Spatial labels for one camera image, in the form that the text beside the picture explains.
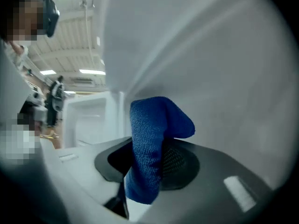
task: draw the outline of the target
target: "blue cloth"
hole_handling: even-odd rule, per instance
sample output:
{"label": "blue cloth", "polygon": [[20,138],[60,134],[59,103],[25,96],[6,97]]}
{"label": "blue cloth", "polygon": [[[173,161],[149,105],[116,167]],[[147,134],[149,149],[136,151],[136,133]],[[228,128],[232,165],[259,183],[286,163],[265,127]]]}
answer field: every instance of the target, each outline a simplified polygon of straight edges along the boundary
{"label": "blue cloth", "polygon": [[165,138],[188,138],[195,133],[191,119],[166,97],[132,102],[130,119],[133,165],[126,175],[126,196],[151,204],[159,193],[162,142]]}

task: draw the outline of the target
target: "ceiling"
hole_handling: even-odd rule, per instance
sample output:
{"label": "ceiling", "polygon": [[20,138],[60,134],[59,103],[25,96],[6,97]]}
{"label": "ceiling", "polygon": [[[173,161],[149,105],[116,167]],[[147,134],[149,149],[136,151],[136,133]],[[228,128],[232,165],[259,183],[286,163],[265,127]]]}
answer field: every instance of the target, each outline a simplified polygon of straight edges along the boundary
{"label": "ceiling", "polygon": [[43,36],[30,45],[28,57],[39,70],[54,70],[55,75],[47,76],[51,80],[63,75],[68,91],[106,90],[104,75],[82,74],[79,71],[105,71],[96,51],[98,45],[93,33],[94,0],[86,0],[87,11],[80,6],[82,0],[54,1],[60,12],[54,36]]}

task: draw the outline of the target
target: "blue towel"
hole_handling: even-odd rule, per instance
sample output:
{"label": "blue towel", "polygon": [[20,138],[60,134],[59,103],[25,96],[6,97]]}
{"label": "blue towel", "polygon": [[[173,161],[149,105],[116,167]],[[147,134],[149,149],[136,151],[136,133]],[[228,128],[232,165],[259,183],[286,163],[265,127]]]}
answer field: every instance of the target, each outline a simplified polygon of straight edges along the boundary
{"label": "blue towel", "polygon": [[191,119],[166,97],[132,102],[130,109],[133,165],[126,175],[126,196],[151,204],[159,193],[162,141],[188,138],[195,133]]}

